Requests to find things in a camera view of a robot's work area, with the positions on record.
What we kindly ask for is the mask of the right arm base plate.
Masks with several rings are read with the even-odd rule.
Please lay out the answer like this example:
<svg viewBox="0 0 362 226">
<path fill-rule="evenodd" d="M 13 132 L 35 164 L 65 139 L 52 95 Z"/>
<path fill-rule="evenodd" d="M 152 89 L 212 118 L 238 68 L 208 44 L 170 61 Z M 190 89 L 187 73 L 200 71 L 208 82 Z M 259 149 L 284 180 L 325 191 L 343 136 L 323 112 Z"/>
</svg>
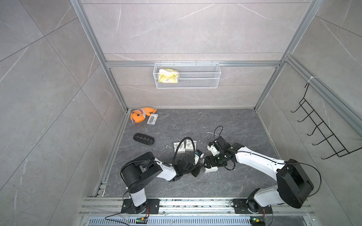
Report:
<svg viewBox="0 0 362 226">
<path fill-rule="evenodd" d="M 249 201 L 246 198 L 233 199 L 231 201 L 231 207 L 236 214 L 272 214 L 272 208 L 270 206 L 261 207 L 254 201 Z"/>
</svg>

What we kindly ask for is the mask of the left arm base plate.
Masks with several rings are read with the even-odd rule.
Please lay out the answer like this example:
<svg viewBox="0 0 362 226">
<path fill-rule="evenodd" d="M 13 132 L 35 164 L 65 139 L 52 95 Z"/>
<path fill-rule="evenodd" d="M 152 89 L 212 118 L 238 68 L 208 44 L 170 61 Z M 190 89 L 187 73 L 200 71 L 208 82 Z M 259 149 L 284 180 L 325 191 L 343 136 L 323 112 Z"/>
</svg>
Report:
<svg viewBox="0 0 362 226">
<path fill-rule="evenodd" d="M 159 199 L 147 199 L 146 202 L 136 207 L 131 199 L 125 199 L 123 201 L 121 213 L 127 214 L 158 214 L 160 207 Z"/>
</svg>

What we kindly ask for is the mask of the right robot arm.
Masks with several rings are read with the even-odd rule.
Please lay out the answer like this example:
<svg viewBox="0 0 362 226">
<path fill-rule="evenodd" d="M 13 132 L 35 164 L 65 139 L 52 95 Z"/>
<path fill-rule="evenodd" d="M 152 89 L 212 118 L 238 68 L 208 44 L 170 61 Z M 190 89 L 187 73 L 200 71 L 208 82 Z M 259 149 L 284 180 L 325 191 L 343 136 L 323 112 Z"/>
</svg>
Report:
<svg viewBox="0 0 362 226">
<path fill-rule="evenodd" d="M 204 158 L 205 173 L 226 167 L 231 161 L 257 169 L 277 182 L 275 186 L 257 188 L 249 195 L 246 205 L 251 213 L 258 213 L 269 205 L 280 204 L 300 209 L 314 189 L 302 164 L 294 159 L 285 161 L 271 158 L 239 143 L 230 145 L 223 137 L 210 142 L 207 148 L 212 155 Z"/>
</svg>

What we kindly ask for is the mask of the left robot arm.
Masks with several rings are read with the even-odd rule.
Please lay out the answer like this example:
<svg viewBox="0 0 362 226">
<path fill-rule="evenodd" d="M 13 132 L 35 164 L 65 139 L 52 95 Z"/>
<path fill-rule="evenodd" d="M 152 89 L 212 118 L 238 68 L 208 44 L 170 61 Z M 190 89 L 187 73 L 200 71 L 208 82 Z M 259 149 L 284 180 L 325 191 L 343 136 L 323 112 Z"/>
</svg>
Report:
<svg viewBox="0 0 362 226">
<path fill-rule="evenodd" d="M 152 152 L 147 152 L 125 164 L 120 176 L 131 196 L 131 206 L 140 208 L 147 205 L 145 187 L 156 178 L 175 182 L 186 174 L 197 177 L 203 157 L 204 154 L 197 150 L 195 154 L 186 154 L 177 163 L 169 165 L 158 160 Z"/>
</svg>

